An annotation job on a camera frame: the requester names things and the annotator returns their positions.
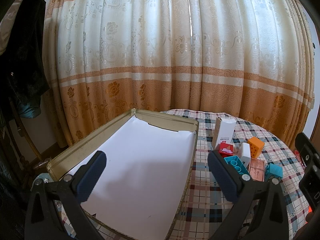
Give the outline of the cream and orange curtain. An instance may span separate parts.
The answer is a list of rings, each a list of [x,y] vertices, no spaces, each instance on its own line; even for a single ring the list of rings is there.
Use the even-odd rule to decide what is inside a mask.
[[[49,0],[46,105],[60,146],[131,108],[224,112],[289,148],[314,98],[299,0]]]

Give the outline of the red toy brick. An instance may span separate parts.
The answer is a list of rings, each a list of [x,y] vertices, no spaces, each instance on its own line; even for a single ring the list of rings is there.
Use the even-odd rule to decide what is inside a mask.
[[[217,147],[218,153],[221,155],[221,157],[230,157],[233,156],[234,147],[232,144],[227,144],[224,141],[219,143]]]

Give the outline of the pink card box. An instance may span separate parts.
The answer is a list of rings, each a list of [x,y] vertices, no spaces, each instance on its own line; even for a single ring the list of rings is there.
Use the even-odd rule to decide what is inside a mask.
[[[255,181],[264,181],[265,179],[265,162],[260,159],[252,158],[249,166],[248,171],[250,176]]]

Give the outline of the large teal toy brick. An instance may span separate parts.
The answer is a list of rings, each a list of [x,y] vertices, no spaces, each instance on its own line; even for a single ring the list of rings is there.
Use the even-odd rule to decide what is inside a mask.
[[[242,161],[238,156],[234,155],[234,156],[225,157],[224,160],[228,165],[231,165],[231,167],[235,168],[238,174],[249,175],[249,171],[247,170],[247,168],[245,167],[245,165],[242,163]]]

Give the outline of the tall white carton box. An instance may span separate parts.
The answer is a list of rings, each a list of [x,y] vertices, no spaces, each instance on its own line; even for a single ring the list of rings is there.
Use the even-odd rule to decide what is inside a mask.
[[[213,149],[218,149],[219,145],[224,142],[227,144],[231,143],[236,120],[230,117],[218,117],[215,123],[215,129],[212,139]]]

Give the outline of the dark hanging clothes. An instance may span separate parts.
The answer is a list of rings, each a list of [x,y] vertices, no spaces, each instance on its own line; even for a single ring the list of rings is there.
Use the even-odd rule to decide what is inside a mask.
[[[6,130],[35,118],[49,89],[42,62],[45,0],[1,0],[1,196],[20,194],[21,170]]]

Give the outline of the plaid tablecloth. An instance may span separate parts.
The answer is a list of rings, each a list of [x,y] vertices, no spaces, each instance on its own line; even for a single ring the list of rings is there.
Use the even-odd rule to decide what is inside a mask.
[[[303,169],[276,137],[266,148],[282,156],[263,161],[283,168],[283,178],[255,181],[240,175],[238,201],[229,202],[207,162],[217,151],[206,139],[221,114],[159,113],[131,109],[80,140],[48,164],[55,180],[75,175],[97,151],[106,167],[85,215],[126,239],[291,239],[308,203],[298,188]]]

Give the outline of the orange cube block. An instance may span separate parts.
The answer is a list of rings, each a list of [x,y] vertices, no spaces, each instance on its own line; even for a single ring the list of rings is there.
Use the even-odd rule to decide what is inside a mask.
[[[257,157],[259,157],[259,155],[261,154],[265,143],[257,137],[248,139],[247,143],[250,147],[251,158],[257,159]]]

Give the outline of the white power bank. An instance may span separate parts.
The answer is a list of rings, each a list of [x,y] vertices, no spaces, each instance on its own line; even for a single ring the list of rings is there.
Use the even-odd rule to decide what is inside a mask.
[[[248,167],[250,161],[251,161],[251,150],[250,145],[246,142],[243,142],[239,148],[239,151],[237,153],[237,156],[241,160],[242,164],[245,168]]]

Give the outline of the small teal toy block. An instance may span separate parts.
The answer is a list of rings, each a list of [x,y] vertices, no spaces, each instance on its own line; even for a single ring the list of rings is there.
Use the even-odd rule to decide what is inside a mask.
[[[276,178],[279,181],[281,181],[283,178],[283,168],[281,166],[269,163],[265,170],[264,181],[268,181],[273,178]]]

